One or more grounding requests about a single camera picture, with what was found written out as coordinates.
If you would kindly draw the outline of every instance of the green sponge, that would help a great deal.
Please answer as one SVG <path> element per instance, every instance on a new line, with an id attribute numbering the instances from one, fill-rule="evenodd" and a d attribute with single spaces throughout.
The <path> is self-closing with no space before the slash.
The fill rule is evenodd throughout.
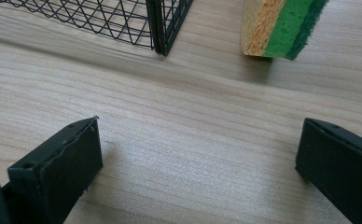
<path id="1" fill-rule="evenodd" d="M 244 54 L 294 60 L 327 0 L 245 0 Z"/>

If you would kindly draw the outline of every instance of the black wire basket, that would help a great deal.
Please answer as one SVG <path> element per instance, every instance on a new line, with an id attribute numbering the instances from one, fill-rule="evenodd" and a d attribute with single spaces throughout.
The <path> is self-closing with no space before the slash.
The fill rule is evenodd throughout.
<path id="1" fill-rule="evenodd" d="M 193 0 L 0 0 L 166 56 Z"/>

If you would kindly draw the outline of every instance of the wooden table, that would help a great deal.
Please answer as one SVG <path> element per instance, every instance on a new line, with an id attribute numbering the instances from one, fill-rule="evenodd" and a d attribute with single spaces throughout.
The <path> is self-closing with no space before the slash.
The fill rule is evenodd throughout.
<path id="1" fill-rule="evenodd" d="M 0 183 L 97 115 L 104 168 L 66 223 L 349 223 L 295 171 L 303 120 L 362 136 L 362 0 L 296 61 L 245 57 L 243 0 L 195 0 L 167 58 L 0 4 Z"/>

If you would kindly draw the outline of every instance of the black plastic jaw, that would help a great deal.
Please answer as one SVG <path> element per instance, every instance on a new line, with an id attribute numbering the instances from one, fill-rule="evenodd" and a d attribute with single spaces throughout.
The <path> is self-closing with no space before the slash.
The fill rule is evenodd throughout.
<path id="1" fill-rule="evenodd" d="M 306 119 L 297 171 L 353 223 L 362 224 L 362 138 L 331 123 Z"/>
<path id="2" fill-rule="evenodd" d="M 63 223 L 102 167 L 97 118 L 66 126 L 8 168 L 0 223 Z"/>

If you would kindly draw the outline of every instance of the light wood surface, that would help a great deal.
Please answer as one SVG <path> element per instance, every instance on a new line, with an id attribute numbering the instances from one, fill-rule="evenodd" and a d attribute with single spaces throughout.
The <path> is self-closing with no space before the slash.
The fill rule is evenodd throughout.
<path id="1" fill-rule="evenodd" d="M 0 4 L 0 183 L 94 115 L 104 168 L 66 223 L 349 223 L 295 171 L 310 117 L 362 136 L 362 0 L 296 61 L 243 56 L 243 0 L 195 0 L 167 58 Z"/>

